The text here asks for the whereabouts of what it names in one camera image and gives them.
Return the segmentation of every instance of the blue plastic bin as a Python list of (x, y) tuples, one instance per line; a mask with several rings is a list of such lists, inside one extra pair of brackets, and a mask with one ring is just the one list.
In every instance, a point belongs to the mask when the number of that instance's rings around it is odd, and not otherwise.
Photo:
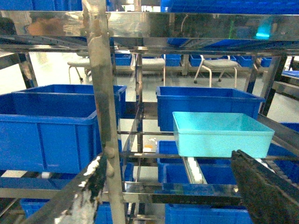
[(82, 11), (80, 0), (8, 0), (1, 1), (1, 10)]
[(179, 47), (182, 44), (184, 44), (187, 40), (187, 38), (168, 38), (167, 43), (169, 45)]
[(101, 152), (93, 95), (15, 92), (0, 105), (0, 170), (78, 173)]
[[(235, 184), (233, 172), (229, 166), (201, 165), (208, 184)], [(184, 165), (164, 167), (164, 182), (188, 183)], [(165, 205), (165, 223), (167, 224), (252, 224), (244, 207), (225, 206), (222, 209), (206, 205)]]
[[(127, 163), (125, 181), (133, 181), (133, 170), (133, 163)], [(23, 198), (20, 200), (20, 205), (25, 212), (26, 218), (29, 218), (41, 207), (43, 207), (48, 201), (49, 200), (47, 199)], [(99, 205), (95, 224), (112, 224), (112, 215), (109, 203), (104, 202), (103, 204)]]
[(237, 62), (242, 67), (248, 67), (250, 68), (253, 64), (253, 60), (251, 56), (236, 56)]
[(173, 131), (172, 112), (233, 112), (257, 118), (265, 100), (236, 89), (202, 87), (157, 87), (158, 126)]
[(285, 76), (299, 78), (299, 71), (284, 71), (282, 74)]
[(165, 65), (167, 67), (178, 67), (180, 66), (180, 61), (181, 61), (181, 55), (169, 54), (166, 55)]
[[(200, 169), (208, 184), (236, 184), (229, 165), (201, 164)], [(184, 165), (165, 165), (163, 183), (189, 183)]]
[(271, 0), (162, 0), (173, 13), (298, 14), (297, 1)]
[(173, 112), (173, 126), (178, 154), (187, 157), (231, 157), (241, 149), (264, 158), (274, 135), (242, 113)]
[(299, 123), (282, 122), (281, 124), (288, 127), (288, 128), (290, 128), (290, 129), (293, 129), (296, 132), (299, 132)]
[[(113, 86), (116, 121), (118, 115), (123, 118), (126, 111), (126, 85)], [(38, 93), (66, 93), (66, 94), (93, 94), (93, 85), (54, 84), (22, 90), (19, 92)]]
[(271, 64), (271, 60), (272, 60), (271, 57), (263, 57), (261, 61), (261, 66), (264, 68), (268, 68)]
[[(175, 141), (158, 141), (157, 144), (157, 154), (178, 154), (178, 148)], [(230, 160), (201, 160), (197, 159), (199, 164), (219, 164), (219, 165), (229, 165)], [(169, 164), (183, 164), (182, 159), (157, 159), (158, 164), (158, 181), (163, 181), (163, 169), (164, 166)]]
[(118, 66), (130, 66), (132, 61), (131, 54), (115, 54), (115, 62)]
[(190, 55), (189, 56), (189, 62), (190, 62), (192, 67), (199, 67), (200, 62), (201, 62), (200, 55)]
[(213, 209), (199, 206), (165, 205), (167, 224), (253, 224), (246, 209)]

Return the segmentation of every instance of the white chair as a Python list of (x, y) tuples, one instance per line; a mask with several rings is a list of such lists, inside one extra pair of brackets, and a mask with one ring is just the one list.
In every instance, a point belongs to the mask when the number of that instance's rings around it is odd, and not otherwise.
[[(218, 81), (221, 82), (221, 78), (225, 72), (225, 69), (228, 68), (234, 68), (235, 69), (235, 88), (237, 87), (237, 67), (239, 66), (238, 62), (234, 62), (230, 60), (230, 56), (228, 56), (227, 59), (217, 59), (217, 60), (205, 60), (203, 55), (200, 55), (201, 57), (201, 62), (200, 65), (197, 69), (195, 78), (194, 78), (194, 83), (197, 84), (197, 76), (199, 74), (200, 68), (204, 68), (209, 71), (210, 73), (210, 82), (209, 82), (209, 87), (212, 87), (212, 70), (210, 68), (217, 68), (221, 69), (222, 72), (219, 76)], [(205, 56), (206, 58), (218, 58), (220, 56), (215, 56), (215, 55), (208, 55)]]
[(71, 68), (75, 68), (77, 71), (77, 74), (79, 76), (80, 81), (83, 81), (83, 78), (80, 76), (80, 73), (77, 68), (84, 68), (84, 72), (87, 75), (88, 71), (91, 69), (90, 62), (88, 58), (88, 53), (77, 53), (80, 58), (73, 59), (72, 61), (68, 61), (67, 64), (69, 65), (69, 79), (71, 83)]
[(165, 86), (165, 76), (166, 76), (166, 64), (165, 64), (165, 55), (164, 58), (160, 58), (161, 55), (158, 54), (144, 54), (142, 58), (142, 70), (151, 71), (151, 70), (163, 70), (163, 84)]

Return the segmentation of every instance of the metal rack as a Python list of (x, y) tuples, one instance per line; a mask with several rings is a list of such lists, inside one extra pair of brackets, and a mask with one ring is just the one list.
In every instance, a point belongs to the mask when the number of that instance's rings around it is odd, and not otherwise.
[[(108, 191), (102, 195), (103, 201), (110, 201), (114, 223), (127, 222), (125, 202), (237, 205), (241, 200), (235, 191), (235, 185), (194, 184), (190, 187), (190, 191), (177, 192), (175, 189), (181, 189), (184, 184), (121, 182), (120, 157), (124, 159), (124, 165), (128, 161), (138, 164), (139, 171), (140, 166), (152, 164), (155, 158), (179, 157), (142, 151), (143, 135), (172, 135), (172, 133), (146, 133), (142, 129), (143, 119), (157, 117), (157, 104), (142, 101), (143, 53), (254, 55), (255, 63), (245, 84), (245, 91), (251, 93), (260, 67), (258, 57), (272, 56), (261, 95), (266, 98), (266, 102), (261, 107), (258, 120), (276, 131), (273, 139), (275, 142), (299, 156), (299, 133), (265, 117), (277, 90), (277, 81), (281, 79), (286, 57), (299, 54), (299, 31), (291, 25), (299, 21), (298, 15), (271, 15), (276, 21), (276, 29), (268, 40), (257, 41), (252, 35), (250, 39), (255, 41), (251, 43), (227, 48), (207, 48), (223, 39), (240, 39), (231, 33), (235, 28), (231, 24), (235, 21), (239, 21), (243, 26), (258, 29), (259, 21), (266, 20), (269, 15), (188, 14), (192, 20), (184, 23), (184, 27), (189, 29), (182, 33), (181, 24), (186, 13), (106, 12), (105, 0), (83, 0), (82, 4), (83, 12), (51, 12), (52, 16), (64, 22), (64, 32), (59, 37), (55, 32), (41, 32), (37, 35), (26, 32), (24, 27), (31, 24), (29, 11), (0, 11), (3, 18), (13, 22), (15, 30), (14, 33), (1, 34), (0, 49), (25, 54), (30, 51), (89, 52), (103, 153), (110, 154), (112, 151), (115, 155), (108, 159), (114, 175), (107, 178)], [(137, 0), (134, 4), (140, 6), (141, 2)], [(84, 39), (74, 37), (86, 37), (87, 44)], [(113, 94), (116, 78), (115, 69), (110, 61), (110, 55), (114, 54), (115, 50), (110, 46), (110, 37), (118, 43), (119, 49), (128, 49), (135, 54), (136, 103), (131, 104), (135, 108), (133, 112), (135, 120), (131, 132), (122, 132), (116, 127)], [(180, 47), (173, 47), (167, 44), (168, 38), (188, 38), (188, 41)], [(110, 125), (103, 125), (102, 120), (109, 120)], [(118, 134), (129, 134), (122, 153), (118, 152)], [(138, 152), (132, 153), (135, 136)], [(284, 157), (266, 158), (266, 160), (274, 159), (297, 160)], [(55, 182), (49, 186), (48, 181), (43, 179), (0, 178), (0, 197), (52, 198), (67, 184), (64, 180)], [(155, 219), (138, 215), (130, 218)]]

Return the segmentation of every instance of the reflective metal surface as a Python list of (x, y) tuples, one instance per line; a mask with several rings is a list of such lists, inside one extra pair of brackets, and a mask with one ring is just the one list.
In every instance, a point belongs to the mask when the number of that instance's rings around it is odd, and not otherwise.
[(298, 86), (283, 82), (274, 82), (273, 89), (275, 89), (277, 93), (284, 93), (292, 97), (299, 98)]
[(246, 78), (246, 83), (244, 86), (244, 91), (249, 93), (253, 92), (253, 88), (256, 83), (256, 77), (258, 75), (259, 68), (261, 66), (257, 57), (253, 57), (252, 60), (253, 60), (253, 64), (251, 68), (251, 74)]
[[(68, 180), (0, 178), (0, 197), (50, 199), (68, 182)], [(129, 203), (236, 205), (241, 200), (239, 194), (234, 191), (235, 185), (125, 182), (124, 186), (124, 202)], [(105, 190), (101, 200), (109, 201), (109, 194)]]
[(257, 120), (262, 124), (272, 128), (275, 133), (273, 140), (280, 144), (282, 147), (286, 148), (290, 152), (299, 156), (299, 133), (287, 128), (286, 126), (275, 122), (266, 116), (261, 114), (258, 115)]
[(111, 172), (107, 184), (112, 220), (113, 223), (125, 224), (106, 1), (82, 0), (82, 4), (101, 144), (104, 154), (113, 155), (107, 160), (107, 170)]
[(20, 63), (18, 54), (0, 52), (0, 70)]
[[(246, 40), (297, 41), (297, 15), (241, 15), (109, 12), (109, 32), (114, 37), (181, 37)], [(174, 27), (170, 28), (170, 17)], [(272, 21), (271, 33), (261, 34), (265, 21)], [(240, 27), (248, 30), (240, 35)]]
[(82, 12), (5, 11), (0, 35), (85, 36)]
[(19, 54), (19, 58), (20, 58), (19, 67), (26, 88), (28, 89), (28, 88), (37, 87), (38, 85), (37, 85), (36, 75), (33, 70), (29, 53)]
[(279, 81), (281, 74), (285, 67), (287, 56), (273, 57), (269, 66), (268, 73), (266, 73), (266, 79), (262, 89), (261, 97), (266, 99), (266, 102), (262, 103), (260, 113), (267, 116), (272, 100), (274, 98), (275, 89), (272, 88), (274, 81)]

